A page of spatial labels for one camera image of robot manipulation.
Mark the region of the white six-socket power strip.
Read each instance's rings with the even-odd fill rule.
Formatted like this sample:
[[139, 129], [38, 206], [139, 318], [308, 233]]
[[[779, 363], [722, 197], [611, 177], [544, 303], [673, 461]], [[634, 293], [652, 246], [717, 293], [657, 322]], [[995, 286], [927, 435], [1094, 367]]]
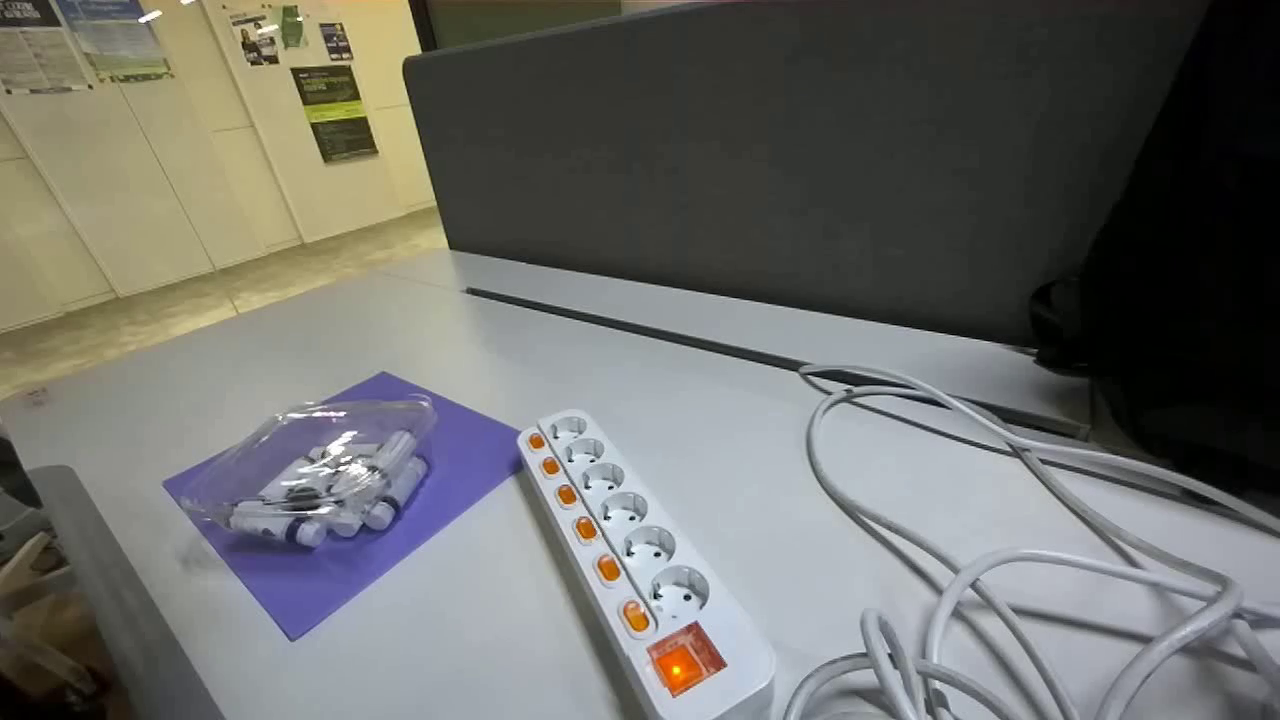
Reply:
[[518, 452], [644, 714], [766, 720], [771, 643], [619, 442], [570, 409], [531, 421]]

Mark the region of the clear bag of white parts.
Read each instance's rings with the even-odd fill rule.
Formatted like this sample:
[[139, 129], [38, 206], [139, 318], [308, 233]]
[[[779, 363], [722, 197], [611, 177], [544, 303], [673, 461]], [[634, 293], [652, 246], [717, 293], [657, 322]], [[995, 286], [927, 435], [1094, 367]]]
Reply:
[[291, 548], [386, 536], [431, 476], [428, 399], [315, 399], [205, 464], [177, 503], [205, 527]]

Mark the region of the grey desk divider panel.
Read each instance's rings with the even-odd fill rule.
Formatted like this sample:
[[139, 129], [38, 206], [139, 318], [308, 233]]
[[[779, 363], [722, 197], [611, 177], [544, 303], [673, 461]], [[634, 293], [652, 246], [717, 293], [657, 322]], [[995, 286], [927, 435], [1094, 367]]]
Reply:
[[1207, 0], [714, 0], [403, 62], [460, 253], [1025, 343]]

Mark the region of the dark poster on wall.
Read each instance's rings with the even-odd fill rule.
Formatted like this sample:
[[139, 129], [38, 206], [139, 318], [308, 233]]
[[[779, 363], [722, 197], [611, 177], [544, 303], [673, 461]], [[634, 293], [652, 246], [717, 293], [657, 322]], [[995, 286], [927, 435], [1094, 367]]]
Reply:
[[291, 83], [324, 163], [367, 161], [375, 153], [372, 121], [349, 62], [298, 69]]

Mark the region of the notice sheets on wall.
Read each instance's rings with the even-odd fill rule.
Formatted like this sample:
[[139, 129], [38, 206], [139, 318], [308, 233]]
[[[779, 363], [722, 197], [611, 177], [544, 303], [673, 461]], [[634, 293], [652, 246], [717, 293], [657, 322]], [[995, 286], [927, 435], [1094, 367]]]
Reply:
[[144, 0], [0, 0], [0, 89], [77, 90], [93, 83], [168, 78]]

